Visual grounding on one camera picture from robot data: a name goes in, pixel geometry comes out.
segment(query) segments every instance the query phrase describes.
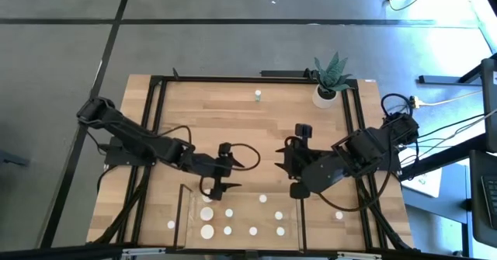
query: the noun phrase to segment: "gray floor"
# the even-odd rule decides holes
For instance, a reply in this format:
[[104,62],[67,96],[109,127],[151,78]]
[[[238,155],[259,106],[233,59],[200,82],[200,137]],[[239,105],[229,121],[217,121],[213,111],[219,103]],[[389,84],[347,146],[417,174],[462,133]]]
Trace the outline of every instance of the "gray floor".
[[[0,17],[113,18],[120,0],[0,0]],[[410,0],[395,0],[396,6]],[[461,75],[491,54],[467,0],[422,0],[403,12],[382,0],[130,0],[125,18],[429,19],[441,26],[121,26],[101,95],[120,103],[129,74],[257,76],[302,69],[335,51],[346,71],[435,102],[476,88],[430,87],[418,75]],[[0,169],[0,251],[33,248],[74,136],[109,26],[0,25],[0,149],[31,160]],[[416,111],[421,133],[481,112],[481,96]],[[106,133],[95,133],[104,141]],[[55,245],[82,244],[103,159],[86,141]],[[461,226],[408,208],[416,247],[461,249]],[[475,256],[491,258],[492,250]]]

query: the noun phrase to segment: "wooden table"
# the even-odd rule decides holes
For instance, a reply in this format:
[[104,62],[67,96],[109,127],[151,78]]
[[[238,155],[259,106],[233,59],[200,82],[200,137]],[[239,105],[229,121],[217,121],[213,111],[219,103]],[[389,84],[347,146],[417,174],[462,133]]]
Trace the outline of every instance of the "wooden table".
[[[133,121],[139,123],[148,92],[151,76],[131,75],[124,93],[120,110]],[[360,98],[366,127],[379,127],[382,124],[380,96],[375,81],[359,80]],[[255,102],[254,91],[262,91],[260,102]],[[180,184],[193,190],[186,211],[188,224],[179,227],[179,244],[187,248],[219,249],[271,249],[298,250],[302,245],[301,224],[298,219],[298,203],[289,197],[289,185],[293,182],[287,173],[274,165],[283,162],[283,154],[275,150],[283,147],[285,137],[294,135],[295,123],[313,126],[310,148],[329,149],[336,141],[347,135],[343,112],[342,96],[337,95],[330,109],[319,109],[311,101],[315,85],[265,84],[248,82],[176,82],[170,81],[165,92],[160,131],[178,125],[188,125],[192,130],[196,152],[217,156],[218,145],[222,142],[247,143],[261,154],[258,168],[249,172],[232,172],[225,182],[241,183],[241,187],[229,189],[221,201],[205,204],[198,193],[199,176],[178,172],[163,164],[157,164],[151,171],[151,179],[144,208],[138,244],[143,246],[172,246],[174,230],[167,223],[176,220]],[[357,128],[352,93],[349,103]],[[158,94],[154,97],[155,108]],[[186,139],[186,131],[178,130],[169,135]],[[244,147],[234,147],[235,157],[246,166],[252,165],[256,157]],[[90,224],[88,241],[99,237],[110,225],[122,208],[129,166],[120,166],[109,172],[102,180],[100,192]],[[383,183],[386,172],[377,172],[378,187]],[[211,183],[204,182],[204,188]],[[266,194],[268,202],[261,204],[259,194]],[[332,202],[344,207],[357,206],[356,185],[353,179],[343,179],[324,192]],[[380,198],[381,209],[391,226],[402,240],[413,246],[408,217],[402,199],[401,187],[391,179]],[[214,209],[212,224],[215,235],[210,240],[200,237],[198,211],[203,206]],[[232,208],[231,219],[224,216],[224,210]],[[307,248],[312,250],[362,251],[364,247],[360,213],[343,213],[341,220],[335,218],[335,210],[323,203],[316,195],[304,201]],[[274,211],[281,209],[284,218],[276,220]],[[374,217],[369,213],[369,222],[374,246],[378,246],[377,229]],[[125,241],[130,240],[134,213],[130,215]],[[225,236],[222,229],[231,225],[233,234]],[[249,228],[256,226],[259,233],[249,235]],[[286,233],[276,235],[276,227],[285,227]]]

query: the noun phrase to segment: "metal stand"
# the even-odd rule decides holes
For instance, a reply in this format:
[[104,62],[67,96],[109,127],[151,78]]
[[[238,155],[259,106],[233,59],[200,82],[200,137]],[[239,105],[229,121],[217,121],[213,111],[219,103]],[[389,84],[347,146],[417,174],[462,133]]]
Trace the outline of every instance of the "metal stand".
[[[493,54],[491,59],[497,60],[497,54]],[[481,64],[473,68],[462,77],[447,77],[435,75],[419,76],[419,83],[424,85],[473,85],[481,86]]]

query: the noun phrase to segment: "small white object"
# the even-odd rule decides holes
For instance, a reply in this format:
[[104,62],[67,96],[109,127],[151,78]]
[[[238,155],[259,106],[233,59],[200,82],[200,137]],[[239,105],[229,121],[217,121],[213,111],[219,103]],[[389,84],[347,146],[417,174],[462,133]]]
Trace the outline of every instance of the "small white object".
[[277,220],[282,220],[283,219],[283,214],[281,212],[275,212],[274,213],[274,218]]
[[259,202],[261,203],[265,203],[267,202],[267,196],[262,194],[261,196],[259,196]]
[[211,225],[203,225],[202,229],[200,229],[200,235],[205,239],[209,240],[214,236],[214,227]]
[[276,229],[276,233],[278,234],[278,236],[283,236],[285,235],[285,229],[283,227],[278,227]]
[[212,200],[211,200],[209,197],[205,196],[205,195],[202,195],[202,200],[203,200],[205,203],[210,203],[210,202],[212,202]]
[[257,235],[257,228],[255,228],[255,227],[250,227],[250,229],[248,230],[248,232],[249,232],[252,236],[255,236],[255,235]]
[[226,226],[226,227],[224,228],[224,234],[226,234],[226,235],[231,234],[231,227]]
[[227,209],[224,214],[226,214],[226,217],[233,217],[233,210],[232,209]]
[[200,219],[203,221],[209,221],[214,217],[214,211],[206,206],[200,211]]
[[256,90],[255,91],[255,100],[256,101],[260,101],[261,100],[261,91],[260,90]]
[[336,212],[335,217],[337,220],[341,220],[343,218],[343,213],[342,212]]

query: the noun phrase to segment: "white dot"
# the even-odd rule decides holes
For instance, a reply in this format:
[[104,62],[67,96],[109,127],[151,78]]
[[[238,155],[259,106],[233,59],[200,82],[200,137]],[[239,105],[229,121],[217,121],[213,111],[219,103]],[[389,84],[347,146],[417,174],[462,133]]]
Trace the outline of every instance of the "white dot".
[[210,203],[210,202],[212,202],[212,200],[211,200],[209,197],[205,196],[205,195],[202,195],[202,200],[203,200],[205,203]]
[[277,220],[282,220],[283,219],[283,214],[281,212],[275,212],[274,213],[274,218]]
[[255,235],[257,235],[257,228],[255,228],[255,227],[250,227],[250,230],[248,230],[248,232],[249,232],[252,236],[255,236]]
[[285,229],[283,227],[278,227],[276,229],[276,233],[278,234],[278,236],[283,236],[285,235]]
[[206,206],[200,211],[200,219],[203,221],[209,221],[214,216],[214,211]]
[[262,194],[261,196],[259,196],[259,202],[261,203],[265,203],[267,201],[267,196]]
[[233,210],[232,209],[227,209],[224,214],[226,214],[227,217],[233,217]]
[[203,225],[202,229],[200,229],[200,235],[204,239],[209,240],[214,236],[214,228],[210,225]]
[[224,234],[226,234],[226,235],[231,234],[231,227],[226,226],[226,227],[224,228]]
[[337,220],[341,220],[343,218],[343,213],[342,212],[336,212],[335,217]]

